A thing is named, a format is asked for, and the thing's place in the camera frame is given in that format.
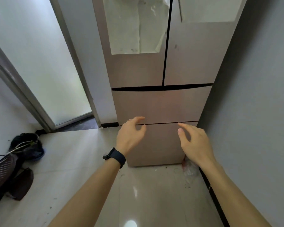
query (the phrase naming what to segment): frosted glass door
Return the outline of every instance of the frosted glass door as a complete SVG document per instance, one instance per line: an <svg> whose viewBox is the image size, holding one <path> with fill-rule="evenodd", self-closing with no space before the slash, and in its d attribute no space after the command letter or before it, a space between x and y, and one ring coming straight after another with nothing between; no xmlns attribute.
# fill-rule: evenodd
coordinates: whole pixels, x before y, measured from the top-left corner
<svg viewBox="0 0 284 227"><path fill-rule="evenodd" d="M49 0L0 0L0 47L56 125L91 112Z"/></svg>

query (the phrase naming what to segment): black watch strap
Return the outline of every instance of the black watch strap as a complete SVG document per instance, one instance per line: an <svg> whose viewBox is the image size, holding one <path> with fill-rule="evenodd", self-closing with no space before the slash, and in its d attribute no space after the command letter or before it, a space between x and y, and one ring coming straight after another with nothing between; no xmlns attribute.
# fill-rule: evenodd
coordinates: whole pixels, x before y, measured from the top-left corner
<svg viewBox="0 0 284 227"><path fill-rule="evenodd" d="M126 158L125 156L120 153L119 151L117 151L115 148L111 149L111 151L109 152L108 155L104 155L103 159L107 160L113 158L115 160L117 160L120 163L120 169L124 166L125 162L126 162Z"/></svg>

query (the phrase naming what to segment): finger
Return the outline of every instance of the finger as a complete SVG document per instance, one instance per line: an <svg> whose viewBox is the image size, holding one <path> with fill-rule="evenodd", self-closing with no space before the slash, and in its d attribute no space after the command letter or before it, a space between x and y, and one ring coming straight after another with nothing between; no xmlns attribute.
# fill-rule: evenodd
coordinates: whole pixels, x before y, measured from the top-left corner
<svg viewBox="0 0 284 227"><path fill-rule="evenodd" d="M143 117L143 116L136 116L131 121L136 125L137 123L139 123L140 121L142 121L144 119L145 119L145 117Z"/></svg>
<svg viewBox="0 0 284 227"><path fill-rule="evenodd" d="M189 143L189 141L187 140L187 137L185 135L185 132L182 128L178 129L178 136L180 138L182 147L184 147L185 145L187 145Z"/></svg>
<svg viewBox="0 0 284 227"><path fill-rule="evenodd" d="M190 134L191 137L193 137L197 132L197 127L190 126L186 123L181 123L181 122L179 122L178 125L185 128L188 131L188 133Z"/></svg>
<svg viewBox="0 0 284 227"><path fill-rule="evenodd" d="M139 133L141 133L143 136L145 135L146 132L146 125L142 125L141 129L138 131Z"/></svg>

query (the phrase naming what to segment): metal door frame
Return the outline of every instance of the metal door frame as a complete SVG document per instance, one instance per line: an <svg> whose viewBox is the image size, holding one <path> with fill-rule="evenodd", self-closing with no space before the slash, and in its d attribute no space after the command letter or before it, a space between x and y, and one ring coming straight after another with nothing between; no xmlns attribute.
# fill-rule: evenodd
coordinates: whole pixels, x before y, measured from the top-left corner
<svg viewBox="0 0 284 227"><path fill-rule="evenodd" d="M17 72L15 67L12 65L10 60L7 58L7 56L4 54L1 48L0 48L0 78L11 89L11 91L16 95L16 97L23 103L26 109L34 116L34 118L40 123L40 125L44 128L44 130L47 133L52 132L58 128L67 126L73 122L77 122L81 119L87 118L91 115L94 115L98 127L101 127L101 122L98 117L93 98L89 91L82 67L80 65L75 47L72 43L72 39L68 32L68 28L66 26L58 0L49 0L49 1L53 7L53 11L56 15L57 21L59 23L60 29L64 36L68 50L71 54L72 60L76 67L77 73L79 75L80 81L82 83L83 89L85 91L85 94L90 104L92 112L80 115L69 121L55 125L55 123L46 113L46 111L41 106L41 104L39 103L37 98L34 96L34 94L30 91L29 87L26 85L22 77L19 75L19 73Z"/></svg>

